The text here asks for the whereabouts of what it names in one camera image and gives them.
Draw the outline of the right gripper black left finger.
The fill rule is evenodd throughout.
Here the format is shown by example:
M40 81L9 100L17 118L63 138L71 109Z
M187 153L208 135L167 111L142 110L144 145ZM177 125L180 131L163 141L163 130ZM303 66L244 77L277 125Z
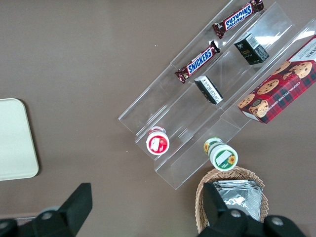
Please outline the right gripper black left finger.
M18 225L16 219L1 219L2 237L75 237L92 210L90 183L81 183L57 209L39 214Z

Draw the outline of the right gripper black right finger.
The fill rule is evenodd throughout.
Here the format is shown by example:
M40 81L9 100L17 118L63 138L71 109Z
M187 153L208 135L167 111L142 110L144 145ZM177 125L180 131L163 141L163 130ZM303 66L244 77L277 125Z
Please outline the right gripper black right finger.
M199 237L304 237L290 219L269 215L261 223L238 209L229 209L211 183L203 185L204 210L209 221Z

